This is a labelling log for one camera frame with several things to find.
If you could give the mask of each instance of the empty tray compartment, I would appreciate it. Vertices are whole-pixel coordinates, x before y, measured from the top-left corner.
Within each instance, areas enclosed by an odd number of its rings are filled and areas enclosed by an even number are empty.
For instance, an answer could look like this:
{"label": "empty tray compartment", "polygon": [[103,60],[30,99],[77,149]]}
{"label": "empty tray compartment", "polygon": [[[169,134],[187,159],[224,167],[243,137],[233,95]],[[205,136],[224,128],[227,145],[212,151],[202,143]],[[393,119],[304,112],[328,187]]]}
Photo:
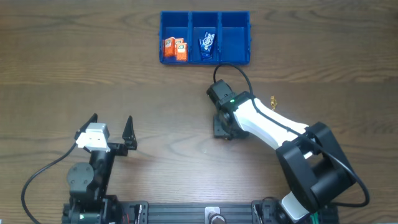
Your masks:
{"label": "empty tray compartment", "polygon": [[164,57],[162,50],[162,41],[169,38],[184,38],[184,41],[188,40],[188,12],[162,12],[160,17],[160,52],[159,59],[162,63],[188,63],[189,60],[189,52],[188,52],[188,60],[187,62],[180,62],[175,59],[175,57]]}
{"label": "empty tray compartment", "polygon": [[[212,58],[201,59],[199,39],[203,40],[205,33],[216,34],[211,46]],[[217,12],[192,12],[192,43],[191,43],[191,63],[218,63],[218,13]]]}
{"label": "empty tray compartment", "polygon": [[249,63],[250,14],[222,12],[221,62]]}

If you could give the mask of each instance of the blue snack packet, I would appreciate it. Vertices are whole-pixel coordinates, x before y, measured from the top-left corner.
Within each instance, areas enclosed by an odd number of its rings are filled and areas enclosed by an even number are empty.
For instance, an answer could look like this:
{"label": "blue snack packet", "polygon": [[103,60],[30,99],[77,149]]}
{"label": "blue snack packet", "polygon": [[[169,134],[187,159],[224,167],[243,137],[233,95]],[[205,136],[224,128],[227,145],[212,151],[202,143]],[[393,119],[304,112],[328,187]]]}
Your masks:
{"label": "blue snack packet", "polygon": [[214,44],[216,34],[205,33],[203,40],[199,39],[200,53],[202,60],[211,59],[211,50]]}

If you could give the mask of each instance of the black cable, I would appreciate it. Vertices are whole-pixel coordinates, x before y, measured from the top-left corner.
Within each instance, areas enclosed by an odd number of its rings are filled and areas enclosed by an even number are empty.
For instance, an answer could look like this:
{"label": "black cable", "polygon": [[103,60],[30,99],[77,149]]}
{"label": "black cable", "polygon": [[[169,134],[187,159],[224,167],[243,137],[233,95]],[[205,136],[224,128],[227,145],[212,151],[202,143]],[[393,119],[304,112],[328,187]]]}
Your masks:
{"label": "black cable", "polygon": [[50,164],[48,164],[47,166],[41,168],[39,171],[37,171],[35,174],[32,175],[32,177],[30,177],[25,185],[24,188],[22,189],[22,193],[21,193],[21,202],[22,202],[22,206],[24,207],[24,210],[26,212],[26,215],[36,224],[40,224],[39,221],[37,221],[37,219],[35,219],[35,217],[33,217],[33,215],[31,214],[31,212],[29,211],[29,209],[26,206],[26,202],[25,202],[25,193],[26,193],[26,189],[27,186],[32,182],[32,180],[37,177],[39,174],[41,174],[43,171],[45,171],[46,169],[52,167],[54,164],[56,164],[57,162],[61,161],[62,159],[64,159],[65,157],[67,157],[72,150],[76,147],[76,143],[73,143],[73,146],[67,151],[67,153],[65,153],[63,156],[59,157],[57,160],[51,162]]}
{"label": "black cable", "polygon": [[352,178],[355,179],[355,181],[357,181],[357,183],[359,184],[359,186],[362,188],[362,191],[364,193],[365,196],[365,201],[362,203],[342,203],[342,202],[332,202],[332,204],[337,205],[337,206],[342,206],[342,207],[353,207],[353,208],[359,208],[359,207],[365,207],[367,204],[369,204],[370,202],[370,195],[369,195],[369,191],[366,188],[365,184],[362,182],[362,180],[358,177],[358,175],[355,174],[355,172],[353,170],[351,170],[350,168],[348,168],[346,165],[344,165],[339,159],[337,159],[336,157],[334,157],[333,155],[331,155],[329,152],[326,152],[320,145],[318,145],[317,143],[313,142],[311,139],[307,138],[306,136],[304,136],[303,134],[300,134],[298,132],[296,132],[295,130],[291,129],[290,127],[287,127],[281,123],[279,123],[278,121],[270,118],[269,116],[267,116],[266,114],[264,114],[257,106],[256,103],[254,102],[254,94],[253,94],[253,88],[251,86],[250,80],[248,78],[248,76],[245,74],[245,72],[243,70],[241,70],[239,67],[230,64],[230,63],[222,63],[217,65],[217,67],[214,69],[214,73],[213,73],[213,81],[214,83],[216,83],[216,72],[218,70],[218,68],[220,68],[223,65],[229,65],[232,66],[234,68],[236,68],[238,71],[241,72],[241,74],[243,75],[244,79],[246,79],[246,82],[248,83],[249,86],[249,91],[250,91],[250,96],[251,96],[251,102],[253,104],[254,109],[257,111],[257,113],[259,113],[261,116],[265,117],[266,119],[268,119],[269,121],[272,121],[274,124],[280,126],[281,128],[286,129],[286,131],[291,132],[295,135],[298,136],[299,139],[306,141],[312,145],[314,145],[316,147],[316,149],[318,149],[319,151],[321,151],[322,153],[326,154],[329,158],[333,159],[335,162],[337,162],[345,171],[347,171],[347,173],[352,176]]}

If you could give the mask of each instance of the blue plastic bin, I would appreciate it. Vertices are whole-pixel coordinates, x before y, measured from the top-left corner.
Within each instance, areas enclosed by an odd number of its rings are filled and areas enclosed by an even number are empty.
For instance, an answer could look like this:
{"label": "blue plastic bin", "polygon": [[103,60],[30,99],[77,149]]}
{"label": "blue plastic bin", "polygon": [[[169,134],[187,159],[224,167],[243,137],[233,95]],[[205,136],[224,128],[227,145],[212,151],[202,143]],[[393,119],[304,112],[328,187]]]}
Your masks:
{"label": "blue plastic bin", "polygon": [[[176,12],[160,13],[159,60],[164,64],[248,64],[251,53],[250,12]],[[205,32],[215,33],[212,59],[202,60],[199,39]],[[184,38],[188,44],[188,60],[163,56],[163,40]]]}

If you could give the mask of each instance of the wooden table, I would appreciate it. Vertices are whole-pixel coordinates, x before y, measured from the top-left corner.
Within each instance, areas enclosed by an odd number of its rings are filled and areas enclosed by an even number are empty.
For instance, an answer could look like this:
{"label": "wooden table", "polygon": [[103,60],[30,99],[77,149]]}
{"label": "wooden table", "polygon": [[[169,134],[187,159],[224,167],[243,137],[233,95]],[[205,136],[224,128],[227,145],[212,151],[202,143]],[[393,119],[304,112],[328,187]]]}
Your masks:
{"label": "wooden table", "polygon": [[[161,10],[251,12],[251,63],[243,69],[265,104],[333,130],[368,186],[365,208],[341,223],[398,222],[397,1],[1,1],[0,219],[30,223],[21,189],[64,154],[93,113],[120,141],[129,115],[138,150],[114,164],[108,193],[149,202],[250,202],[289,192],[275,152],[258,138],[213,139],[206,96],[214,66],[159,63]],[[232,68],[220,78],[247,88]],[[28,188],[29,209],[60,223],[70,156]],[[360,202],[355,185],[339,201]]]}

